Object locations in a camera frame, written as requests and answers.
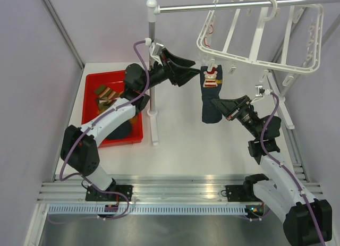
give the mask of hanging sock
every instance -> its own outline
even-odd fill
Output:
[[[222,66],[215,66],[208,72],[207,66],[201,67],[200,83],[202,91],[202,121],[207,124],[218,123],[222,119],[221,112],[212,104],[212,99],[219,99],[222,88]]]

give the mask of white hook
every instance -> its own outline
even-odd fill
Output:
[[[273,9],[271,11],[271,15],[265,17],[263,19],[264,21],[272,20],[276,16],[276,13],[277,13],[277,8],[278,8],[277,1],[276,0],[269,0],[269,1],[273,4]]]

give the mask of gray floor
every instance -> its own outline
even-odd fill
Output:
[[[53,215],[52,220],[79,216]],[[40,246],[251,245],[289,246],[277,217],[262,222],[233,216],[141,216],[91,219],[66,225],[46,223]]]

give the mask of white table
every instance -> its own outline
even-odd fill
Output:
[[[123,70],[130,63],[87,63],[74,103],[70,124],[80,126],[85,80],[88,74]],[[230,63],[222,62],[223,86],[220,98],[232,99],[243,95],[254,97],[255,85],[263,70],[259,67],[237,65],[229,74]],[[248,153],[248,141],[253,136],[238,121],[222,119],[217,124],[201,121],[201,90],[199,75],[182,87],[169,81],[156,87],[159,111],[159,145],[152,146],[149,118],[143,111],[144,138],[141,143],[99,148],[100,164],[108,174],[140,176],[197,176],[262,173],[263,170]],[[259,117],[269,115],[274,101],[266,97],[254,104]],[[282,130],[277,144],[288,166],[292,162]],[[59,160],[59,174],[62,160]],[[65,174],[74,172],[67,166]]]

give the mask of gray wall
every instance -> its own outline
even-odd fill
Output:
[[[84,62],[138,60],[132,45],[148,36],[147,0],[51,1]],[[213,0],[157,1],[162,6],[213,2]],[[241,11],[239,18],[241,22],[236,25],[235,35],[229,47],[231,52],[240,55],[247,50],[249,54],[260,9],[253,9],[250,17],[245,16],[246,11]],[[224,37],[223,42],[218,43],[222,47],[227,35],[226,26],[232,21],[233,12],[228,10],[216,13],[221,21],[214,25],[214,40],[222,41]],[[170,52],[197,60],[199,50],[196,40],[207,14],[207,11],[161,14],[157,17],[156,38],[161,39]],[[279,15],[274,23],[266,24],[263,33],[264,47],[260,49],[259,57],[269,59],[273,55],[284,35],[286,23],[283,22],[285,22],[284,13]]]
[[[325,8],[325,33],[340,14],[338,4]],[[306,19],[292,42],[305,40],[310,20]],[[291,60],[302,64],[305,50],[295,49]],[[340,232],[340,28],[321,49],[321,67],[311,76],[300,77],[286,100],[311,181],[320,182],[325,197],[332,204],[335,231]]]
[[[40,0],[0,0],[0,240],[20,246],[80,70]]]

